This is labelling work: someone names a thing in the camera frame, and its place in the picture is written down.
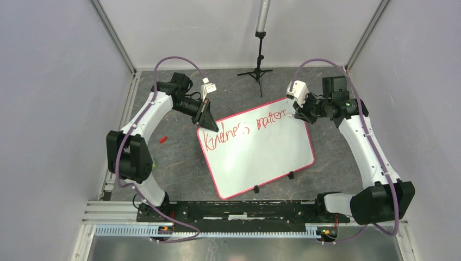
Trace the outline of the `red marker cap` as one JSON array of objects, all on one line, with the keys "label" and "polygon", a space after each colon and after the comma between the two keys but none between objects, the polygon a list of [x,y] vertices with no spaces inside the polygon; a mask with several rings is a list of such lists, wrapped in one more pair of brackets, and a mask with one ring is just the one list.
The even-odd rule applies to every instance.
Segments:
[{"label": "red marker cap", "polygon": [[159,143],[162,144],[162,143],[164,143],[166,140],[167,140],[167,136],[164,136],[163,138],[161,138],[161,139],[159,140]]}]

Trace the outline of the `pink-framed whiteboard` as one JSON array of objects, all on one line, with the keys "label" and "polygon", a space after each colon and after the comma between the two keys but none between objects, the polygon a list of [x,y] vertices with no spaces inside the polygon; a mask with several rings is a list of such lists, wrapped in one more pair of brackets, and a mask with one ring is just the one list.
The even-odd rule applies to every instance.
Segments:
[{"label": "pink-framed whiteboard", "polygon": [[281,98],[217,120],[218,132],[197,129],[217,195],[227,200],[315,163],[307,124]]}]

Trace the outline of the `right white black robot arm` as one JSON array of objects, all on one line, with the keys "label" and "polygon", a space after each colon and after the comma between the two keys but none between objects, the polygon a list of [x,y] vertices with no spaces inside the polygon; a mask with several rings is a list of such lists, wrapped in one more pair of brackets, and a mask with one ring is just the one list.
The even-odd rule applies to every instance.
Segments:
[{"label": "right white black robot arm", "polygon": [[294,102],[294,118],[310,124],[320,118],[333,121],[359,167],[363,190],[356,195],[318,194],[315,217],[327,222],[342,214],[360,225],[400,221],[415,196],[415,187],[410,181],[404,182],[384,156],[364,102],[351,97],[344,76],[323,78],[322,92],[316,95],[306,83],[296,80],[289,83],[286,95]]}]

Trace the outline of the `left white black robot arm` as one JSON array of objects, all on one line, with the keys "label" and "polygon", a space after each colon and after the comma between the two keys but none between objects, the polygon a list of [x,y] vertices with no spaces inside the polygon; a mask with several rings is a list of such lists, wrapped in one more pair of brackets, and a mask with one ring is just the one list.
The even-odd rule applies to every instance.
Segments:
[{"label": "left white black robot arm", "polygon": [[108,170],[115,175],[121,188],[130,187],[150,207],[150,214],[157,221],[170,217],[168,194],[153,177],[154,160],[148,142],[162,118],[171,110],[191,117],[192,123],[213,132],[219,127],[211,114],[211,101],[207,94],[216,91],[216,85],[202,79],[199,97],[190,93],[192,80],[175,72],[168,82],[156,82],[147,101],[120,130],[111,130],[106,136]]}]

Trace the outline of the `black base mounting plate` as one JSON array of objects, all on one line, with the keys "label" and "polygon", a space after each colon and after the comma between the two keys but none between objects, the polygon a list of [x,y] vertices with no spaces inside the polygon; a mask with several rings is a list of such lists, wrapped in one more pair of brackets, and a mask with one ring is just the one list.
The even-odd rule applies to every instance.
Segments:
[{"label": "black base mounting plate", "polygon": [[138,205],[137,222],[166,226],[175,232],[300,232],[306,224],[349,223],[344,214],[320,210],[314,201],[176,201],[158,214]]}]

